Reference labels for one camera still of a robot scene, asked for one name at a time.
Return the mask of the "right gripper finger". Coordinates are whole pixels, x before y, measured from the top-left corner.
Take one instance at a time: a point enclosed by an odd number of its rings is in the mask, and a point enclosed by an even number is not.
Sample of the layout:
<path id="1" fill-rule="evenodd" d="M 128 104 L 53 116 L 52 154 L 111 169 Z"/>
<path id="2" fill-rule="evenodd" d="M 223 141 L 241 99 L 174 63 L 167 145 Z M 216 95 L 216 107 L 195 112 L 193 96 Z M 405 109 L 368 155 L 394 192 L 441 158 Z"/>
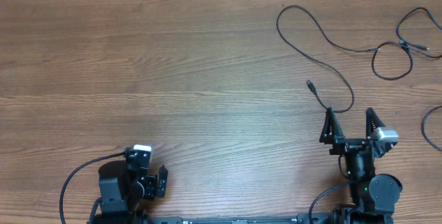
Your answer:
<path id="1" fill-rule="evenodd" d="M 332 107 L 327 108 L 325 122 L 320 134 L 319 142 L 324 144 L 338 144 L 345 138 L 336 114 Z"/>
<path id="2" fill-rule="evenodd" d="M 369 137 L 378 127 L 385 127 L 385 124 L 379 119 L 373 108 L 365 111 L 366 117 L 366 136 Z"/>

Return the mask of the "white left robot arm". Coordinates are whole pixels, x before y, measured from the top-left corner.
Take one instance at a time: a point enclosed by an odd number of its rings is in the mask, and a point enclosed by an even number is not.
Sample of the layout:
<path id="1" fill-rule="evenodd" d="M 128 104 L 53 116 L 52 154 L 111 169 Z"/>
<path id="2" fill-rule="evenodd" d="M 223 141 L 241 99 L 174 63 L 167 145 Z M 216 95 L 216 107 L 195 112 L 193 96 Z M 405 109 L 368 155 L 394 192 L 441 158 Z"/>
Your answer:
<path id="1" fill-rule="evenodd" d="M 98 198 L 90 213 L 90 224 L 153 224 L 147 211 L 139 210 L 142 200 L 162 198 L 166 193 L 168 170 L 161 166 L 155 175 L 144 168 L 129 169 L 125 161 L 108 162 L 99 168 Z"/>

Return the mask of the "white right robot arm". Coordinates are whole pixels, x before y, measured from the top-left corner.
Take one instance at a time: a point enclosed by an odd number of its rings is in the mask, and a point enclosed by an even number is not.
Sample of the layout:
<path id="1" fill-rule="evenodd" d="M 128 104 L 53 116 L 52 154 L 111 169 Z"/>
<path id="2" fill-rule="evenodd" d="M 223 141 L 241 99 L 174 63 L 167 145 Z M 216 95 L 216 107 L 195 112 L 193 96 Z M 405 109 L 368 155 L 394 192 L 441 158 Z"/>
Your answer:
<path id="1" fill-rule="evenodd" d="M 331 155 L 345 160 L 346 171 L 342 173 L 346 183 L 332 187 L 318 197 L 349 188 L 349 205 L 336 208 L 328 223 L 393 223 L 395 204 L 403 190 L 400 180 L 389 174 L 377 174 L 374 161 L 382 158 L 398 144 L 398 132 L 384 125 L 374 109 L 365 112 L 366 136 L 346 138 L 333 108 L 326 110 L 325 123 L 320 142 L 330 144 Z"/>

